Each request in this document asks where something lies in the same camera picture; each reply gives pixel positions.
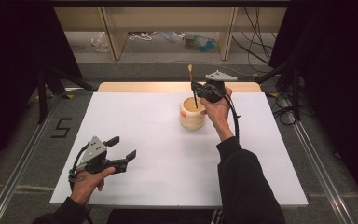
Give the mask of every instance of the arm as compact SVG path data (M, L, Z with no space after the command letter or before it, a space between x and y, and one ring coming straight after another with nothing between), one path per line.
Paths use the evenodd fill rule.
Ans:
M44 214L34 220L34 224L50 223L82 223L88 213L85 205L89 202L92 192L98 188L103 189L103 180L115 172L114 167L109 167L102 172L92 175L87 171L76 174L76 182L72 194L53 214Z
M227 88L230 96L232 90ZM226 223L285 223L261 165L255 154L241 148L229 129L229 105L222 99L214 104L205 99L206 114L213 123L221 143L218 164L219 184Z

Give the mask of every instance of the wire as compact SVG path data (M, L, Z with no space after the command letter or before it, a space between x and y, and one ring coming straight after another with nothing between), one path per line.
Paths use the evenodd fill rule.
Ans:
M127 46L127 44L124 44L124 46L131 53L131 56L135 59L135 61L138 62L138 63L142 63L142 64L152 64L152 63L206 63L206 64L216 66L218 68L227 69L229 71L235 72L235 73L240 74L240 75L245 76L245 77L251 77L252 76L252 74L244 74L244 73L239 72L239 71L237 71L235 69L225 67L225 66L222 66L222 65L218 65L218 64L215 64L215 63L209 63L209 62L206 62L206 61L174 60L174 61L167 61L167 62L155 61L155 62L146 63L146 62L142 62L142 61L138 60L136 58L136 56L135 56L135 53Z
M251 46L252 46L252 43L254 43L254 38L255 38L255 35L258 37L258 39L260 40L260 43L261 45L263 46L263 50L264 50L264 53L266 54L266 57L268 58L268 60L270 59L270 56L269 56L269 53L266 49L266 46L264 45L263 43L263 38L261 37L261 31L260 31L260 23L259 23L259 14L260 14L260 7L257 7L255 9L255 15L256 15L256 21L255 21L255 24L253 23L249 13L248 13L248 10L246 9L246 7L244 8L245 9L245 12L246 12L246 16L248 17L249 19L249 22L251 23L252 25L252 28L254 30L254 35L252 37L252 41L251 41Z
M171 34L173 34L173 35L177 35L177 36L179 36L179 37L181 37L181 38L183 38L183 37L185 37L185 33L183 33L183 32L181 32L180 34L177 34L176 32L170 32Z
M249 39L249 37L247 37L247 36L245 35L245 32L242 32L242 35L243 35L247 40L252 41L251 39ZM257 43L257 42L254 42L254 44L263 46L263 47L265 47L265 48L273 49L272 46L263 45L263 44L260 44L260 43Z
M240 141L240 125L238 123L238 118L240 116L237 115L237 111L235 110L234 102L232 102L231 97L226 92L225 92L225 94L223 94L217 88L214 88L214 90L217 91L217 93L227 101L227 103L228 103L228 105L229 105L229 107L231 109L232 118L234 119L235 136L237 137L238 141Z
M71 191L73 190L74 188L74 184L76 182L76 166L77 166L77 163L79 161L79 158L81 156L81 154L87 149L87 147L89 146L89 143L87 143L85 146L83 146L79 153L77 154L76 156L76 159L75 159L75 162L74 162L74 166L72 167L71 170L69 170L69 177L68 177L68 180L69 180L69 185L71 187ZM86 220L88 221L89 224L93 224L92 222L92 219L90 217L90 212L91 212L91 209L89 210L89 212L86 214Z
M249 54L252 54L253 56L255 56L258 60L260 60L261 62L265 63L265 64L269 64L269 62L267 62L266 60L260 58L259 56L257 56L255 53L251 52L249 49L247 49L246 47L242 46L235 38L234 36L232 36L232 39L235 41L235 43L238 44L238 46L240 46L241 49L244 49L246 52L248 52Z
M139 38L139 39L142 39L142 40L147 40L147 41L150 41L152 40L153 38L151 36L149 36L149 33L146 32L141 32L140 35L137 35L136 33L132 33L132 36L129 37L129 40L134 40L136 38Z
M278 97L275 98L275 103L271 106L271 110L273 110L273 108L275 106L279 107L280 109L276 110L276 111L273 111L272 114L274 115L274 118L279 118L281 124L283 124L283 125L295 124L296 123L296 117L295 117L294 113L292 112L292 110L293 110L293 104L292 104L292 101L291 101L292 96L291 95L287 95L287 96L284 95L284 97L282 97L283 95L284 94L280 94ZM288 101L289 105L281 105L280 101ZM305 113L305 112L300 110L300 108L304 108L306 106L310 106L310 105L309 104L299 105L298 106L298 112L301 113L302 115L307 116L307 117L314 118L314 115ZM290 122L283 121L283 116L284 115L292 116L293 121L290 121Z

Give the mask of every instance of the person's right hand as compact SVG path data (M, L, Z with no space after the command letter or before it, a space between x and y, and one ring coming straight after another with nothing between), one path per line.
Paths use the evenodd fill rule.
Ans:
M86 170L76 171L76 182L72 189L71 199L82 206L86 205L95 189L103 190L103 180L115 172L115 167L108 167L98 174Z
M226 87L226 92L229 99L232 94L232 89ZM208 115L217 133L219 134L220 140L224 141L229 137L234 136L232 131L229 129L227 122L228 112L230 109L228 102L224 98L216 103L211 103L205 98L200 98L200 102L205 106L205 110L201 111L201 114Z

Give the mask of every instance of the wooden edge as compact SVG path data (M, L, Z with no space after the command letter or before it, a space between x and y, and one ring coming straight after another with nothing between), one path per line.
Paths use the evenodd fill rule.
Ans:
M234 92L261 92L255 82L226 82ZM98 92L186 92L191 91L190 82L103 82Z

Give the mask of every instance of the white board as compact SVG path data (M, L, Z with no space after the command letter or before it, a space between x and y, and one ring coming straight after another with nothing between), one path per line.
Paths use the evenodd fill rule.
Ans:
M196 131L179 122L180 103L191 96L191 92L94 93L50 203L63 203L70 195L68 171L78 151L95 135L102 141L120 137L120 143L108 148L107 159L123 159L135 149L137 157L126 173L107 177L103 191L95 190L89 204L221 207L217 132L208 118ZM265 94L235 92L232 99L241 116L241 146L257 155L278 203L307 205ZM231 114L228 119L234 132Z

